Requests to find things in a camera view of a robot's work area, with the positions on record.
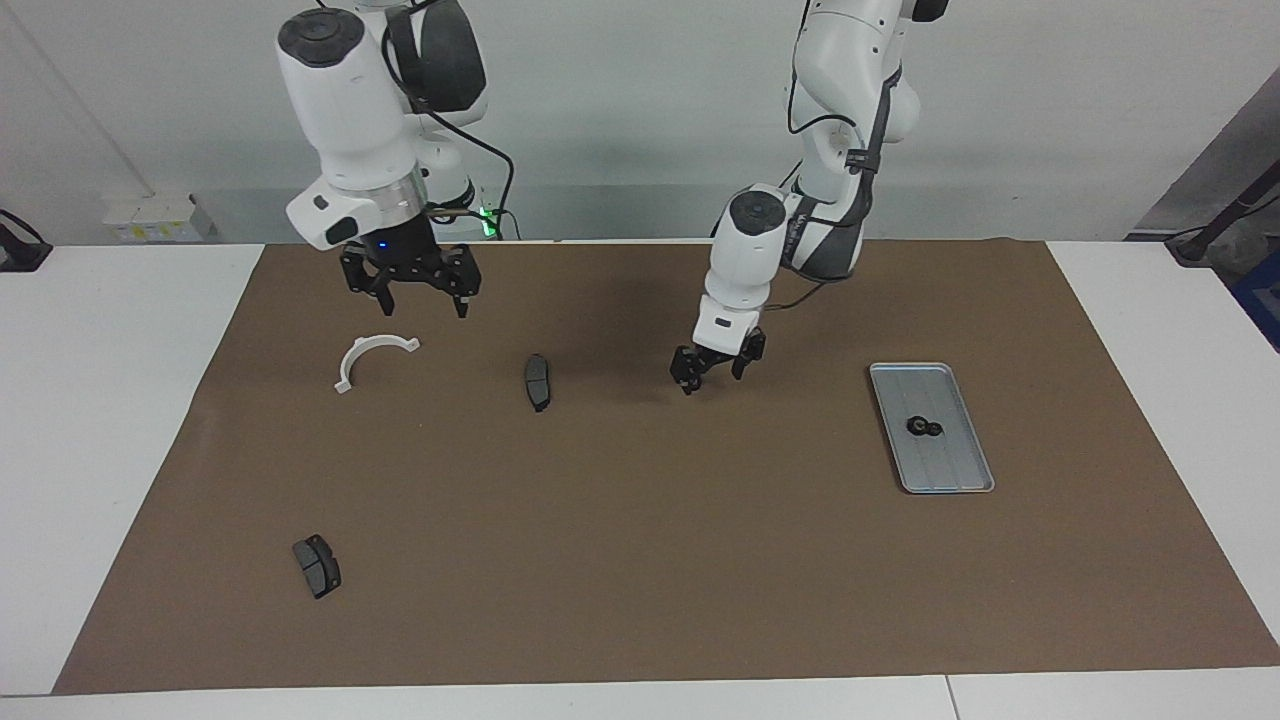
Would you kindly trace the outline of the silver metal tray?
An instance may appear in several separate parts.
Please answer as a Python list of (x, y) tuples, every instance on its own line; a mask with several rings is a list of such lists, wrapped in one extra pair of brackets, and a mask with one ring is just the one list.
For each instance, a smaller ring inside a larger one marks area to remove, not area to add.
[[(977, 495), (995, 489), (954, 370), (945, 363), (873, 363), (868, 366), (876, 406), (899, 486), (909, 495)], [(913, 436), (910, 416), (941, 423), (938, 437)]]

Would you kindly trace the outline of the white curved plastic bracket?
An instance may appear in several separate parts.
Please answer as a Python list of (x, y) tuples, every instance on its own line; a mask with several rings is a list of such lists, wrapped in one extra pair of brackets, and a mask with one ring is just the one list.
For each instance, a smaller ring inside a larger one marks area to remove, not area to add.
[(355, 365), (365, 354), (383, 347), (394, 347), (407, 354), (412, 354), (420, 348), (420, 340), (416, 337), (406, 338), (398, 334), (375, 334), (353, 340), (352, 345), (339, 361), (338, 379), (334, 384), (334, 391), (338, 395), (344, 395), (353, 388)]

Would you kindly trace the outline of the black stand pole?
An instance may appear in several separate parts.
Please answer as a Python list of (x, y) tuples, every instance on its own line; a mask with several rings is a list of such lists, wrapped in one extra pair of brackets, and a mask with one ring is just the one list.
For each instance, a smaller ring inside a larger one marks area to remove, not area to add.
[(1184, 266), (1197, 266), (1204, 260), (1208, 247), (1239, 220), (1253, 217), (1280, 201), (1280, 158), (1242, 191), (1224, 210), (1203, 225), (1170, 234), (1165, 246)]

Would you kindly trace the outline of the black stand base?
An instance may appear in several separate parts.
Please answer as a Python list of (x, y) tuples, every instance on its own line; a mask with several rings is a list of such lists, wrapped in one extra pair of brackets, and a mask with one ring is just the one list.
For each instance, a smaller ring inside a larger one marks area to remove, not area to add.
[(52, 250), (28, 222), (0, 208), (0, 273), (36, 272)]

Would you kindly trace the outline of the brown table mat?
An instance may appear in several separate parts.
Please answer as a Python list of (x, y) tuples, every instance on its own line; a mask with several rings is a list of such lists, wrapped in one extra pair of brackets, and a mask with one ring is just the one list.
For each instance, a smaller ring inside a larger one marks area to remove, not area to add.
[[(384, 318), (262, 251), (55, 692), (1280, 665), (1046, 246), (872, 242), (692, 396), (705, 247), (476, 255)], [(899, 486), (873, 363), (952, 368), (993, 491)]]

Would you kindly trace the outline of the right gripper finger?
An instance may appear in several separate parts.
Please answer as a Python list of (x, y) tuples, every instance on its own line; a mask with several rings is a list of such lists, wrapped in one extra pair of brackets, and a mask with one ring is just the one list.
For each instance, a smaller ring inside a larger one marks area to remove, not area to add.
[(353, 249), (343, 250), (340, 266), (346, 283), (353, 293), (364, 293), (375, 299), (383, 314), (393, 314), (396, 310), (396, 301), (390, 292), (390, 282), (394, 279), (393, 269), (378, 269), (370, 275), (366, 259), (364, 252), (356, 252)]
[(460, 243), (443, 249), (439, 261), (439, 290), (451, 296), (457, 318), (465, 319), (470, 301), (479, 295), (483, 283), (477, 260), (470, 246)]

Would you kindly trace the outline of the blue crate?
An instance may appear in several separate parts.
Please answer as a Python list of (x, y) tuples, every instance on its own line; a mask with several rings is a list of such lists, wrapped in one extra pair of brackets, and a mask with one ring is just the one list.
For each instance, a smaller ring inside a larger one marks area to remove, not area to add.
[(1230, 295), (1280, 354), (1280, 249), (1231, 283)]

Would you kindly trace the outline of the white wall socket box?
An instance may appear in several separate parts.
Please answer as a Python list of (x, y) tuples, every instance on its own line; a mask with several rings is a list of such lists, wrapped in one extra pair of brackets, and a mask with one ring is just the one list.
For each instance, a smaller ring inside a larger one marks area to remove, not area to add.
[(120, 243), (207, 243), (220, 237), (192, 193), (106, 199), (102, 225)]

